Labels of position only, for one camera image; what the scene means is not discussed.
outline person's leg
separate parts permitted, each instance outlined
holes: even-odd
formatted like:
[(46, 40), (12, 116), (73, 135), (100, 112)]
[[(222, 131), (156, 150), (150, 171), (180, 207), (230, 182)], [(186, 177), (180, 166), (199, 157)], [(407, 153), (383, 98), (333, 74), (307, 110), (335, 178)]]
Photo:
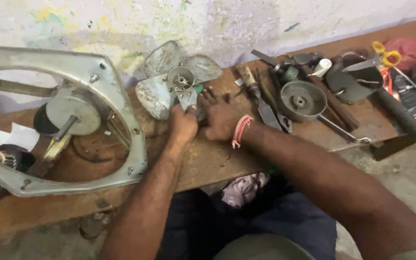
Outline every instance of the person's leg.
[(276, 192), (280, 194), (278, 198), (262, 203), (269, 209), (251, 220), (253, 227), (259, 233), (278, 234), (292, 240), (317, 260), (335, 259), (336, 221), (284, 183), (271, 183), (273, 189), (281, 186), (286, 192)]
[(202, 190), (175, 193), (156, 259), (211, 259), (239, 237), (239, 231), (233, 218), (218, 211)]

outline yellow scissors handle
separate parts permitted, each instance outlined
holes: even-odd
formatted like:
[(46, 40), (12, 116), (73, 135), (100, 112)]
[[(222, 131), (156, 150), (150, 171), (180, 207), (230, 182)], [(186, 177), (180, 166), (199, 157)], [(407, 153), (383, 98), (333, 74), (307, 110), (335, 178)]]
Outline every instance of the yellow scissors handle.
[(376, 53), (382, 54), (384, 52), (384, 45), (381, 42), (372, 42), (372, 48), (375, 50)]
[(396, 67), (401, 62), (401, 60), (402, 56), (397, 50), (384, 52), (381, 56), (381, 64), (386, 68)]
[(380, 54), (381, 65), (386, 68), (396, 67), (402, 60), (402, 55), (398, 51), (393, 50), (386, 52), (384, 45), (381, 42), (372, 42), (372, 48), (376, 53)]

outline scissors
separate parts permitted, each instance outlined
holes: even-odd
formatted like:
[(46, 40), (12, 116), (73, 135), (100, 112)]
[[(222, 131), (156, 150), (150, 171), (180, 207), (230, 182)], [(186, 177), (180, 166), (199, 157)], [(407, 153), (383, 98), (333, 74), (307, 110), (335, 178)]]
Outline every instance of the scissors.
[(385, 51), (384, 45), (381, 42), (372, 42), (372, 48), (375, 50), (375, 57), (372, 59), (366, 60), (364, 62), (359, 62), (354, 65), (348, 66), (343, 69), (343, 71), (355, 71), (364, 68), (376, 67), (378, 65), (383, 65), (385, 68), (396, 67), (399, 62), (401, 62), (402, 56), (396, 51)]

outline red plastic bag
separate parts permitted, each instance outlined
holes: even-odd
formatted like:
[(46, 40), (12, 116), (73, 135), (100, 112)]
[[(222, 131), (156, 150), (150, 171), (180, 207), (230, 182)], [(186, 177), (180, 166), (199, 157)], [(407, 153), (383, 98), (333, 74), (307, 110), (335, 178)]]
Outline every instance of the red plastic bag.
[(397, 65), (403, 72), (409, 72), (416, 64), (416, 40), (410, 38), (393, 38), (384, 44), (385, 51), (397, 50), (402, 55)]

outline concrete floor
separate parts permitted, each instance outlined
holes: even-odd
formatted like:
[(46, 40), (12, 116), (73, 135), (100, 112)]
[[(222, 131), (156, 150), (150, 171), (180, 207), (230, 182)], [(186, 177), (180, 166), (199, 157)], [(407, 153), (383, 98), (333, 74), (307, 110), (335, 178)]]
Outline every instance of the concrete floor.
[[(416, 145), (384, 161), (376, 162), (365, 149), (338, 152), (356, 167), (373, 174), (391, 192), (416, 212)], [(216, 191), (225, 183), (205, 187)], [(338, 259), (361, 259), (349, 233), (338, 225)], [(33, 228), (0, 239), (0, 259), (12, 260), (88, 260), (95, 259), (105, 239), (105, 232), (94, 240), (78, 233), (78, 220), (72, 219)]]

